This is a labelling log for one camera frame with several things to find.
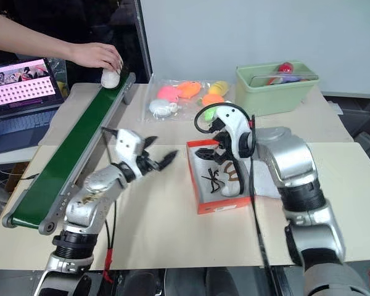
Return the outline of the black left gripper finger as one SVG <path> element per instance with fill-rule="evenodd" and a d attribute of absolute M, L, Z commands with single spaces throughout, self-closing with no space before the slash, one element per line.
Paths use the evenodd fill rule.
<path fill-rule="evenodd" d="M 147 148 L 151 146 L 156 140 L 158 139 L 157 136 L 148 136 L 144 140 L 144 147 L 143 147 L 143 154 L 147 152 Z"/>
<path fill-rule="evenodd" d="M 177 156 L 178 150 L 174 150 L 166 154 L 161 161 L 157 163 L 157 170 L 164 170 Z"/>

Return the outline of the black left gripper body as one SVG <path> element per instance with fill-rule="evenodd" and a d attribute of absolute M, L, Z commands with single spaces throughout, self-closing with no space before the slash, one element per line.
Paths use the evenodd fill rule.
<path fill-rule="evenodd" d="M 136 157 L 136 165 L 143 176 L 151 171 L 160 171 L 159 163 L 150 159 L 147 151 Z"/>

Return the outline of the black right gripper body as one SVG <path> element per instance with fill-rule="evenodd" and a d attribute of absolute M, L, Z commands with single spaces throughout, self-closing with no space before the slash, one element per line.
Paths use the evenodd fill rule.
<path fill-rule="evenodd" d="M 226 131 L 226 125 L 222 120 L 214 120 L 211 128 L 218 133 L 213 137 L 213 140 L 218 141 L 218 147 L 214 151 L 215 157 L 233 157 L 231 149 L 231 137 Z"/>

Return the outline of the person's bare hand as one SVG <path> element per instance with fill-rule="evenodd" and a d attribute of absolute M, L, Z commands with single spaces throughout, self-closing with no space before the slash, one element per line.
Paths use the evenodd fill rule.
<path fill-rule="evenodd" d="M 123 59 L 115 46 L 103 43 L 72 44 L 69 59 L 83 67 L 121 70 Z"/>

